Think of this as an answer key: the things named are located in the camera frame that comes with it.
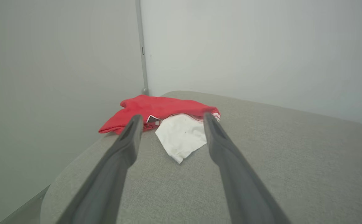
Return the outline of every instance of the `red cloth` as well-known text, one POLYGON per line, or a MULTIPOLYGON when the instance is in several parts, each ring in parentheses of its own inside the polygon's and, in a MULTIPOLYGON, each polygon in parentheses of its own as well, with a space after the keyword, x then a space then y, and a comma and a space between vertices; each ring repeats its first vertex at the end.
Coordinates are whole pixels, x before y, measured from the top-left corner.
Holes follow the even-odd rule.
POLYGON ((179 100, 168 97, 153 97, 139 95, 135 98, 124 100, 120 103, 124 107, 111 117, 99 130, 99 133, 115 132, 120 134, 130 119, 142 115, 144 131, 158 127, 162 119, 173 114, 189 114, 197 119, 202 119, 205 112, 220 118, 220 112, 213 106, 207 106, 193 100, 179 100))

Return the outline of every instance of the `wall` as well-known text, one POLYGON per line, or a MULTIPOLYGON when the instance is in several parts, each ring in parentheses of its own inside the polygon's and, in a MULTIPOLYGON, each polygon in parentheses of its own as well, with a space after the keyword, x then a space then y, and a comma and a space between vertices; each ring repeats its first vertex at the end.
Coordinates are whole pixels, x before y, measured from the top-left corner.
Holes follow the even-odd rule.
POLYGON ((135 2, 0 0, 0 221, 143 87, 135 2))
POLYGON ((142 1, 151 95, 190 90, 362 123, 362 1, 142 1))

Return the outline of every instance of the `gray textured surface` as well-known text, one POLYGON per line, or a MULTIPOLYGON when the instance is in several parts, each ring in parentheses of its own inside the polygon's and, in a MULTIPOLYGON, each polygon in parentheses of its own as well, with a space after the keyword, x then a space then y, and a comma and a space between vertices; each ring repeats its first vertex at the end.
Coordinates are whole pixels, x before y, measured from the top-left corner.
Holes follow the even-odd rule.
MULTIPOLYGON (((221 125, 293 223, 362 223, 362 124, 196 92, 164 96, 216 106, 221 125)), ((103 137, 57 177, 43 201, 42 224, 56 221, 116 137, 103 137)), ((137 220, 231 222, 207 146, 179 165, 154 131, 142 134, 117 221, 137 220)))

